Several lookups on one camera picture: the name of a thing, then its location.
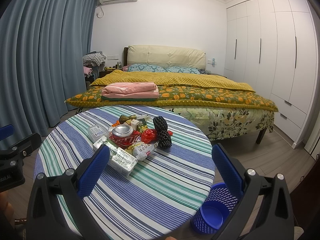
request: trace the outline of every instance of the blue plastic basket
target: blue plastic basket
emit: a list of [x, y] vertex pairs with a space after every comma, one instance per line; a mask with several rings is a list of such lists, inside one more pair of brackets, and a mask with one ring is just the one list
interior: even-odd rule
[[215, 233], [226, 220], [238, 199], [232, 196], [225, 183], [213, 185], [207, 199], [191, 219], [191, 226], [199, 234]]

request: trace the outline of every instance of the round table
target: round table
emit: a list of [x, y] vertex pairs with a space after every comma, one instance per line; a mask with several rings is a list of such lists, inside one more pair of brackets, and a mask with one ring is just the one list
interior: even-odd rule
[[[119, 116], [163, 116], [173, 132], [172, 146], [157, 148], [139, 161], [128, 178], [107, 166], [91, 195], [84, 201], [103, 230], [114, 240], [154, 239], [170, 233], [200, 208], [214, 180], [212, 146], [187, 119], [147, 106], [104, 106], [77, 114], [59, 124], [44, 140], [34, 174], [61, 175], [76, 169], [93, 154], [87, 128], [109, 127]], [[152, 120], [147, 122], [154, 128]], [[66, 221], [78, 233], [61, 195], [58, 200]]]

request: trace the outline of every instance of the pillow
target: pillow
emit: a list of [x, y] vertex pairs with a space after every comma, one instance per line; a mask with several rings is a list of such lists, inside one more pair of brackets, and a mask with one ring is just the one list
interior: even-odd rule
[[156, 65], [133, 64], [128, 67], [128, 72], [147, 71], [147, 72], [166, 72], [164, 68]]
[[169, 67], [165, 69], [166, 72], [175, 72], [175, 73], [190, 73], [190, 74], [200, 74], [197, 68], [190, 67]]

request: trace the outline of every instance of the curtain fold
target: curtain fold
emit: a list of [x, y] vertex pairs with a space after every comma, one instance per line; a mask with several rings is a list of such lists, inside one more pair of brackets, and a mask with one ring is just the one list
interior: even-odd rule
[[0, 19], [0, 149], [48, 127], [86, 90], [82, 56], [90, 51], [97, 0], [12, 0]]

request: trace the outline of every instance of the silver bolt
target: silver bolt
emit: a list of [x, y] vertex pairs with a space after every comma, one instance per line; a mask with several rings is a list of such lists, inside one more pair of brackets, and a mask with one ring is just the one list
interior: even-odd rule
[[277, 174], [277, 177], [278, 177], [278, 179], [281, 179], [281, 180], [284, 179], [284, 176], [283, 176], [281, 173], [278, 173], [278, 174]]
[[39, 173], [38, 175], [37, 175], [37, 179], [42, 179], [44, 177], [44, 174], [43, 173]]
[[74, 169], [67, 169], [66, 170], [66, 175], [67, 176], [71, 176], [71, 175], [73, 175], [75, 173], [75, 170]]
[[247, 173], [248, 173], [250, 176], [256, 175], [256, 171], [253, 170], [253, 169], [248, 169]]

